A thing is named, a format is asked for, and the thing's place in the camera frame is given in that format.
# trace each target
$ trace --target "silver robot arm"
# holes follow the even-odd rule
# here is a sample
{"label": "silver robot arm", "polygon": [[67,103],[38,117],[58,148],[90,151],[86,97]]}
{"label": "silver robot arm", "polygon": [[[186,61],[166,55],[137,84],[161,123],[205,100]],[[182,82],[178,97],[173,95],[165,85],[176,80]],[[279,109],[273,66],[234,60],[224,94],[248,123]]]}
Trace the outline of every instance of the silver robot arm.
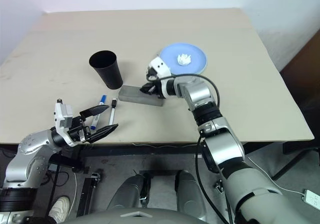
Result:
{"label": "silver robot arm", "polygon": [[281,191],[260,171],[245,162],[241,142],[222,116],[207,84],[194,76],[171,76],[160,57],[149,64],[147,79],[140,90],[159,98],[184,98],[205,138],[202,153],[210,171],[219,172],[235,213],[235,223],[308,224]]}
{"label": "silver robot arm", "polygon": [[6,168],[0,194],[0,224],[23,223],[34,213],[32,206],[37,190],[47,171],[50,157],[63,146],[93,143],[114,131],[118,124],[105,126],[95,133],[85,126],[87,117],[102,113],[107,105],[81,111],[73,117],[70,105],[57,100],[54,110],[55,127],[28,135],[18,145],[16,156]]}

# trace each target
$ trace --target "marker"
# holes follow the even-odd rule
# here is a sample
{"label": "marker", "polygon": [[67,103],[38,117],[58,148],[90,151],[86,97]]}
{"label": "marker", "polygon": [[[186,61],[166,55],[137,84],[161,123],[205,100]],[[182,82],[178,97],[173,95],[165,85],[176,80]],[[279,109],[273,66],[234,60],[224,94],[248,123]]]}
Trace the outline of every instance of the marker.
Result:
{"label": "marker", "polygon": [[[101,101],[99,102],[99,106],[105,104],[106,98],[107,98],[106,95],[103,95],[103,96],[101,97]],[[90,127],[91,130],[95,130],[95,129],[96,129],[97,124],[98,124],[98,121],[99,121],[99,117],[100,117],[100,114],[95,115],[95,116],[93,117],[93,121],[92,121],[92,124],[91,124],[91,127]]]}
{"label": "marker", "polygon": [[116,105],[117,105],[117,98],[113,98],[111,103],[112,109],[110,114],[109,125],[112,125],[114,123]]}

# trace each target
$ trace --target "blue marker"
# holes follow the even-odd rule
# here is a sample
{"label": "blue marker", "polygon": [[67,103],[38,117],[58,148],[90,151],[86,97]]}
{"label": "blue marker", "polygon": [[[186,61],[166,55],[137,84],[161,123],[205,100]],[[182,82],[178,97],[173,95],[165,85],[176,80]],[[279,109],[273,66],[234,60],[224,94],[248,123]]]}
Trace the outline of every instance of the blue marker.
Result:
{"label": "blue marker", "polygon": [[[99,105],[104,105],[105,101],[106,101],[106,98],[107,98],[107,95],[103,95],[101,97],[101,101],[99,102]],[[91,124],[91,127],[90,127],[91,130],[95,130],[96,129],[98,121],[99,121],[99,117],[100,117],[100,114],[95,115],[93,117],[93,121],[92,121],[92,124]]]}

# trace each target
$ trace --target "black chair leg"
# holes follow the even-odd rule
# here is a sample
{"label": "black chair leg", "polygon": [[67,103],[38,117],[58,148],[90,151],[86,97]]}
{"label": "black chair leg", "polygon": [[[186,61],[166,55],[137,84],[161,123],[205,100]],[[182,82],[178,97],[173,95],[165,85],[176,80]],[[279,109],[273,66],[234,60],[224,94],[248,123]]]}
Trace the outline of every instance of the black chair leg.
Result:
{"label": "black chair leg", "polygon": [[287,171],[289,171],[291,168],[293,168],[302,158],[305,157],[309,152],[311,152],[312,149],[303,150],[300,152],[295,158],[293,158],[287,165],[285,165],[280,171],[278,171],[273,177],[271,177],[272,180],[276,181],[280,177],[282,177]]}
{"label": "black chair leg", "polygon": [[320,166],[320,148],[317,149],[317,152],[319,154],[319,166]]}

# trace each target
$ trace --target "black cable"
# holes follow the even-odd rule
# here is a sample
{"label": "black cable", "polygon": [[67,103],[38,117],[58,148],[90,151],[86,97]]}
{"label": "black cable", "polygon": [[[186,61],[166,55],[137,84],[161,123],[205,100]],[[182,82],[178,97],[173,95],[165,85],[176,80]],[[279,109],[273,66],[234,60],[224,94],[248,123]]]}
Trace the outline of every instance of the black cable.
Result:
{"label": "black cable", "polygon": [[198,78],[202,78],[202,79],[205,79],[207,82],[209,82],[214,90],[215,90],[215,93],[216,93],[216,105],[218,106],[218,108],[220,107],[220,94],[219,94],[219,90],[216,86],[216,84],[214,84],[214,82],[212,80],[210,80],[208,77],[205,77],[203,75],[199,75],[199,74],[178,74],[178,75],[171,75],[171,76],[166,76],[166,77],[163,77],[163,78],[159,78],[158,80],[165,80],[165,79],[170,79],[170,78],[178,78],[178,77],[198,77]]}
{"label": "black cable", "polygon": [[60,185],[56,184],[56,185],[55,185],[56,187],[62,187],[62,186],[64,186],[64,185],[68,182],[68,180],[69,180],[69,173],[68,173],[68,172],[66,172],[66,171],[59,171],[59,174],[61,174],[61,173],[66,174],[66,180],[65,180],[64,183],[62,183],[62,184],[60,184]]}
{"label": "black cable", "polygon": [[6,158],[11,158],[11,159],[16,156],[15,154],[13,154],[13,156],[7,155],[4,150],[2,150],[2,154],[3,154]]}
{"label": "black cable", "polygon": [[234,223],[234,221],[232,220],[231,207],[230,207],[230,203],[228,201],[227,195],[225,195],[225,202],[226,202],[226,209],[228,210],[229,223]]}
{"label": "black cable", "polygon": [[[64,183],[62,183],[62,184],[56,184],[56,185],[55,185],[56,187],[62,187],[62,186],[64,186],[64,185],[69,181],[69,173],[66,172],[66,171],[59,171],[59,174],[61,174],[61,173],[66,174],[66,180],[65,180]],[[54,174],[54,172],[51,172],[51,171],[49,171],[49,170],[45,173],[46,180],[41,183],[41,186],[44,186],[44,185],[48,184],[48,183],[50,182],[50,180],[51,180],[53,183],[55,182],[54,179],[53,179],[53,177],[52,177],[52,174]]]}
{"label": "black cable", "polygon": [[201,142],[201,136],[198,139],[197,145],[196,145],[196,151],[195,151],[195,173],[196,173],[196,178],[198,180],[200,189],[205,197],[205,199],[207,200],[207,202],[210,204],[210,206],[212,207],[212,209],[215,211],[215,213],[218,215],[218,217],[221,219],[221,221],[224,224],[229,224],[229,222],[225,219],[225,217],[221,214],[221,212],[217,209],[217,207],[215,206],[215,204],[211,201],[211,199],[209,198],[204,186],[202,185],[201,179],[200,179],[200,175],[199,175],[199,167],[198,167],[198,153],[199,153],[199,147],[200,147],[200,142]]}
{"label": "black cable", "polygon": [[47,171],[47,172],[45,173],[45,176],[46,176],[46,180],[45,180],[44,182],[42,182],[42,183],[40,184],[40,186],[44,186],[44,185],[46,185],[46,184],[48,184],[48,183],[50,182],[50,180],[51,180],[51,173],[50,173],[49,171]]}
{"label": "black cable", "polygon": [[52,187],[52,190],[51,190],[49,203],[48,203],[48,206],[46,208],[45,218],[48,218],[48,216],[49,216],[49,211],[51,209],[52,200],[54,199],[54,194],[55,194],[56,185],[57,185],[58,176],[59,176],[59,170],[60,170],[60,162],[61,162],[61,151],[59,153],[58,164],[57,164],[57,167],[56,167],[56,174],[55,174],[54,181],[53,181],[53,187]]}

